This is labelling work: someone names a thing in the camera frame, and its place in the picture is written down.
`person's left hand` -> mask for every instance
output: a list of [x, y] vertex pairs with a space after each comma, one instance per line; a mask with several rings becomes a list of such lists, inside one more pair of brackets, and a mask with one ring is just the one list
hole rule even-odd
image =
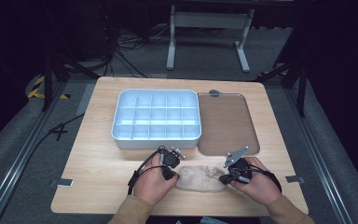
[[178, 175], [175, 175], [170, 180], [165, 180], [160, 167], [152, 168], [142, 174], [143, 171], [153, 166], [160, 166], [159, 153], [148, 161], [141, 170], [141, 176], [139, 176], [133, 187], [133, 195], [155, 206], [176, 185]]

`dark background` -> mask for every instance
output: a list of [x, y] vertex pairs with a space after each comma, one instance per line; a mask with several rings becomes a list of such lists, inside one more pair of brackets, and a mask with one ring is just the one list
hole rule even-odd
[[[358, 1], [326, 3], [306, 11], [264, 7], [256, 11], [253, 26], [295, 27], [277, 63], [300, 56], [308, 60], [315, 94], [358, 170]], [[100, 6], [70, 0], [0, 2], [0, 131], [27, 104], [25, 87], [49, 53], [74, 61], [100, 59], [112, 48], [105, 39], [115, 38], [120, 25], [147, 38], [152, 26], [167, 22], [170, 10], [113, 5], [112, 23], [106, 24]]]

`hand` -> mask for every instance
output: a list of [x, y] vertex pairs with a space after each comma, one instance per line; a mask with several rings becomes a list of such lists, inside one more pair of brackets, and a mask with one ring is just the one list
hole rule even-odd
[[[268, 171], [268, 169], [263, 165], [263, 163], [261, 163], [258, 158], [248, 157], [245, 159], [248, 164], [252, 164]], [[231, 181], [230, 184], [235, 189], [247, 194], [255, 202], [261, 203], [263, 205], [272, 203], [282, 195], [278, 187], [269, 177], [258, 172], [252, 172], [252, 179], [248, 184], [242, 184], [238, 181]]]
[[153, 166], [160, 166], [159, 158], [160, 154], [158, 153], [146, 163], [141, 170], [141, 176], [139, 176], [133, 187], [133, 195], [150, 203], [152, 206], [159, 203], [178, 181], [178, 175], [170, 180], [165, 180], [159, 167], [147, 170]]

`clear plastic lid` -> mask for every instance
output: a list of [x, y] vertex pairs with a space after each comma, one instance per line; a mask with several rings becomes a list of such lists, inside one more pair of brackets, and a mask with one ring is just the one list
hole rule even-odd
[[260, 150], [245, 97], [238, 93], [199, 93], [202, 135], [199, 151], [206, 156], [226, 156], [245, 147], [246, 155]]

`black wrist strap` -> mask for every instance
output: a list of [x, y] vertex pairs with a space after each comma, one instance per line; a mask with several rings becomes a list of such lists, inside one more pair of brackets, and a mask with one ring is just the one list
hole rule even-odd
[[128, 191], [128, 195], [132, 195], [132, 190], [133, 190], [133, 187], [135, 186], [135, 182], [138, 180], [139, 178], [139, 172], [138, 171], [134, 171], [133, 172], [133, 175], [129, 181], [129, 191]]

